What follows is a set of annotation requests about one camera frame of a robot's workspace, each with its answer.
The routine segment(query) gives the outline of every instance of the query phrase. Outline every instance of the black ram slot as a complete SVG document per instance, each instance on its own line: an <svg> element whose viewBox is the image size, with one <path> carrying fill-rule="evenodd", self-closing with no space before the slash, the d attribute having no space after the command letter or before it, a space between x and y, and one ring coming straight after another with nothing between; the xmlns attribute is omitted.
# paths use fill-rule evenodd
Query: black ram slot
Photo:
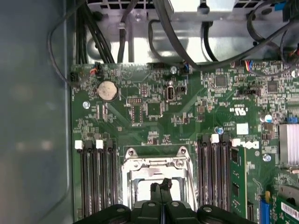
<svg viewBox="0 0 299 224"><path fill-rule="evenodd" d="M90 216L90 192L89 192L89 177L88 177L88 152L87 150L80 151L81 160L81 194L82 194L82 215L83 217Z"/></svg>
<svg viewBox="0 0 299 224"><path fill-rule="evenodd" d="M229 175L229 136L223 135L221 139L221 188L222 188L222 208L229 211L230 205L230 175Z"/></svg>
<svg viewBox="0 0 299 224"><path fill-rule="evenodd" d="M91 195L92 195L92 211L98 212L99 208L99 168L98 168L98 152L94 149L91 154Z"/></svg>
<svg viewBox="0 0 299 224"><path fill-rule="evenodd" d="M199 206L213 203L212 154L209 135L203 135L198 143Z"/></svg>
<svg viewBox="0 0 299 224"><path fill-rule="evenodd" d="M118 203L117 197L117 164L116 164L116 147L111 140L107 141L107 147L109 152L109 166L110 166L110 196L111 204Z"/></svg>
<svg viewBox="0 0 299 224"><path fill-rule="evenodd" d="M213 182L214 188L214 201L213 205L221 207L222 190L221 190L221 146L219 144L213 144Z"/></svg>
<svg viewBox="0 0 299 224"><path fill-rule="evenodd" d="M212 147L210 141L205 140L206 146L203 147L204 156L204 203L213 204L213 187L212 187Z"/></svg>
<svg viewBox="0 0 299 224"><path fill-rule="evenodd" d="M203 144L200 140L197 141L197 160L198 160L198 197L199 197L199 207L204 205L204 150Z"/></svg>
<svg viewBox="0 0 299 224"><path fill-rule="evenodd" d="M253 203L247 202L248 220L254 222L254 207Z"/></svg>
<svg viewBox="0 0 299 224"><path fill-rule="evenodd" d="M100 150L100 188L101 188L101 209L108 207L108 179L107 179L107 150Z"/></svg>

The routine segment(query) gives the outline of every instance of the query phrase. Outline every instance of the integrated circuit chip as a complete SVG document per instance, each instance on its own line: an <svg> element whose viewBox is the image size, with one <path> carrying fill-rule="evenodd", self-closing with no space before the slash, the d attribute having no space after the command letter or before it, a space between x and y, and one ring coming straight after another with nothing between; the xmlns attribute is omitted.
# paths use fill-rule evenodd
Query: integrated circuit chip
<svg viewBox="0 0 299 224"><path fill-rule="evenodd" d="M232 149L230 157L233 162L238 162L238 151L235 149Z"/></svg>
<svg viewBox="0 0 299 224"><path fill-rule="evenodd" d="M197 110L198 110L198 113L204 113L205 110L206 110L206 107L205 106L198 106Z"/></svg>
<svg viewBox="0 0 299 224"><path fill-rule="evenodd" d="M233 187L232 187L232 191L233 191L233 193L234 193L234 195L235 196L239 196L239 186L238 185L236 185L235 183L233 183Z"/></svg>
<svg viewBox="0 0 299 224"><path fill-rule="evenodd" d="M216 76L215 83L217 87L226 87L226 76Z"/></svg>
<svg viewBox="0 0 299 224"><path fill-rule="evenodd" d="M278 81L268 81L268 92L278 92Z"/></svg>
<svg viewBox="0 0 299 224"><path fill-rule="evenodd" d="M160 104L159 103L149 103L148 104L148 115L149 116L161 115Z"/></svg>
<svg viewBox="0 0 299 224"><path fill-rule="evenodd" d="M197 120L198 121L205 121L206 117L204 115L198 115Z"/></svg>

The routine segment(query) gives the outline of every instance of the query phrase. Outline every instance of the motherboard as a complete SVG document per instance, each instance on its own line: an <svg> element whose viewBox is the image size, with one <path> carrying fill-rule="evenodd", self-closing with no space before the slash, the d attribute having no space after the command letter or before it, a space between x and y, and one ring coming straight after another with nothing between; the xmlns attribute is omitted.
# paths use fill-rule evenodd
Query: motherboard
<svg viewBox="0 0 299 224"><path fill-rule="evenodd" d="M298 223L299 74L280 61L209 72L188 64L74 65L75 216L133 208L150 184L173 200L212 204L251 221Z"/></svg>

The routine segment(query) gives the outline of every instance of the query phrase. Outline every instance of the heatsink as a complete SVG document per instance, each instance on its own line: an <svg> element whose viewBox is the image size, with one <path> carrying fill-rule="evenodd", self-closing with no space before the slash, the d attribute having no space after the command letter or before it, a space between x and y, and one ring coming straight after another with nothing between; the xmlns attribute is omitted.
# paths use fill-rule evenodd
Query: heatsink
<svg viewBox="0 0 299 224"><path fill-rule="evenodd" d="M279 125L280 163L299 165L299 124Z"/></svg>

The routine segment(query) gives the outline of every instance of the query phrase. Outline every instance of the microchip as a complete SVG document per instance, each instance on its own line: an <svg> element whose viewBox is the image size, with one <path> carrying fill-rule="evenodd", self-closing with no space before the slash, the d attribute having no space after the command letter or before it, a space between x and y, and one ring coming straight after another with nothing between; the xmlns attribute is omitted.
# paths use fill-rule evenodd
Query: microchip
<svg viewBox="0 0 299 224"><path fill-rule="evenodd" d="M185 86L177 87L177 93L178 94L184 94L185 92L186 92L186 87Z"/></svg>
<svg viewBox="0 0 299 224"><path fill-rule="evenodd" d="M206 117L204 115L198 115L197 120L198 121L205 121Z"/></svg>
<svg viewBox="0 0 299 224"><path fill-rule="evenodd" d="M244 94L244 88L240 87L237 89L237 96L243 95Z"/></svg>
<svg viewBox="0 0 299 224"><path fill-rule="evenodd" d="M107 148L113 148L113 140L107 139L106 145L107 145Z"/></svg>
<svg viewBox="0 0 299 224"><path fill-rule="evenodd" d="M198 113L204 113L206 108L205 108L205 106L198 106L197 110L198 110Z"/></svg>
<svg viewBox="0 0 299 224"><path fill-rule="evenodd" d="M85 141L84 148L85 149L92 149L93 148L93 141L91 141L91 140Z"/></svg>
<svg viewBox="0 0 299 224"><path fill-rule="evenodd" d="M158 144L158 139L157 138L153 138L153 145L157 145Z"/></svg>
<svg viewBox="0 0 299 224"><path fill-rule="evenodd" d="M238 162L238 151L235 149L232 149L230 158L233 162Z"/></svg>
<svg viewBox="0 0 299 224"><path fill-rule="evenodd" d="M233 183L232 191L235 196L237 196L237 197L239 196L239 187L235 183Z"/></svg>
<svg viewBox="0 0 299 224"><path fill-rule="evenodd" d="M273 124L271 124L271 123L264 123L263 127L267 131L272 131L273 130Z"/></svg>
<svg viewBox="0 0 299 224"><path fill-rule="evenodd" d="M215 82L217 87L226 87L226 76L216 76Z"/></svg>
<svg viewBox="0 0 299 224"><path fill-rule="evenodd" d="M148 104L148 115L149 116L161 115L160 104L158 104L158 103L149 103Z"/></svg>
<svg viewBox="0 0 299 224"><path fill-rule="evenodd" d="M278 91L278 81L269 81L268 92L277 92L277 91Z"/></svg>

